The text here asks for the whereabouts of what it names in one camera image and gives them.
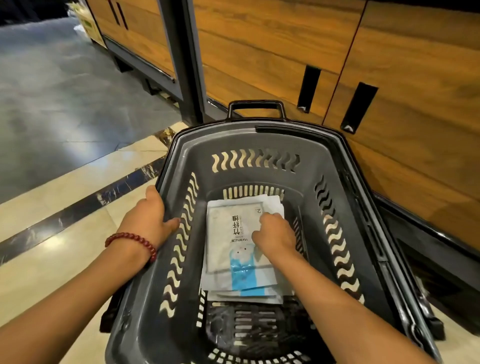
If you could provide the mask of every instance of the black marble stripe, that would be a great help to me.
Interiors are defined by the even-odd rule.
[[[144,165],[80,201],[0,242],[0,266],[67,227],[157,177],[165,156]]]

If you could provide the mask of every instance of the basket handle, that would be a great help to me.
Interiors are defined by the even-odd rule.
[[[237,100],[228,104],[228,114],[226,120],[232,120],[233,110],[238,109],[277,109],[280,112],[280,118],[286,121],[285,106],[278,100]]]

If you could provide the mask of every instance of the marble floor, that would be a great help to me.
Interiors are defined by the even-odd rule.
[[[77,24],[0,28],[0,203],[181,120]]]
[[[170,134],[185,127],[178,122],[171,126]],[[167,132],[162,135],[169,138]],[[0,231],[0,325],[68,281],[102,251],[105,238],[116,231],[124,214],[144,197],[147,186],[156,182],[151,166],[168,150],[161,139],[161,136],[144,138],[0,204],[4,227]],[[148,181],[135,182],[135,173],[145,175]],[[103,195],[97,193],[105,186],[115,186],[116,181],[124,181],[125,176],[130,176],[127,181],[132,189],[120,198],[104,201]],[[101,202],[94,212],[67,227],[61,226],[58,233],[24,253],[8,261],[3,259],[1,246],[5,241],[92,195]],[[33,233],[30,238],[39,239]],[[98,328],[107,305],[88,324],[63,364],[105,362],[108,334],[100,333]],[[480,338],[433,309],[445,325],[447,340],[437,342],[444,363],[480,363]]]

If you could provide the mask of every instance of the red beaded bracelet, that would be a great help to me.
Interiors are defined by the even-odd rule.
[[[117,232],[113,235],[110,235],[105,240],[105,247],[108,247],[110,245],[110,243],[112,241],[114,241],[115,239],[121,239],[121,238],[132,239],[132,240],[135,240],[135,241],[139,242],[141,245],[143,245],[145,248],[147,248],[150,251],[150,255],[151,255],[150,262],[152,262],[152,263],[155,262],[156,249],[154,248],[154,246],[152,244],[150,244],[150,242],[147,239],[142,238],[139,235],[132,234],[130,232]]]

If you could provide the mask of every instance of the hand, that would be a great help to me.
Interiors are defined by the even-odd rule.
[[[274,266],[282,259],[299,255],[295,249],[295,233],[280,214],[264,212],[260,223],[260,231],[252,233],[252,240]]]
[[[145,191],[145,198],[138,201],[137,205],[125,214],[117,232],[140,235],[158,249],[180,225],[179,218],[163,222],[164,214],[165,206],[162,198],[155,186],[150,185]],[[128,250],[128,254],[134,255],[135,259],[140,261],[139,269],[150,258],[150,253],[145,247],[130,239],[116,239],[110,246],[112,249]]]

